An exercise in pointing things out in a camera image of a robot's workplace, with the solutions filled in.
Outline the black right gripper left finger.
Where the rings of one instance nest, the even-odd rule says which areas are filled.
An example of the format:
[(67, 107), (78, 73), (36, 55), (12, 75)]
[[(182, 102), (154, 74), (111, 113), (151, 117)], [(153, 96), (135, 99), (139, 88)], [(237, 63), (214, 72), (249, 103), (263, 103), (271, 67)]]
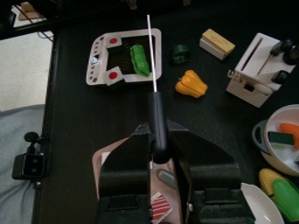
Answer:
[(98, 178), (97, 224), (151, 224), (150, 127), (109, 153)]

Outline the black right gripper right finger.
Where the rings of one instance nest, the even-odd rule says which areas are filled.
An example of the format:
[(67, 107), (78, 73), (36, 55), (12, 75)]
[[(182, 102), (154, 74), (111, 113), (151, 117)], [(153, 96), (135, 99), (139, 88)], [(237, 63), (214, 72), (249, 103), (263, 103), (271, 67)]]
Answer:
[(255, 224), (234, 157), (179, 123), (167, 121), (167, 128), (182, 224)]

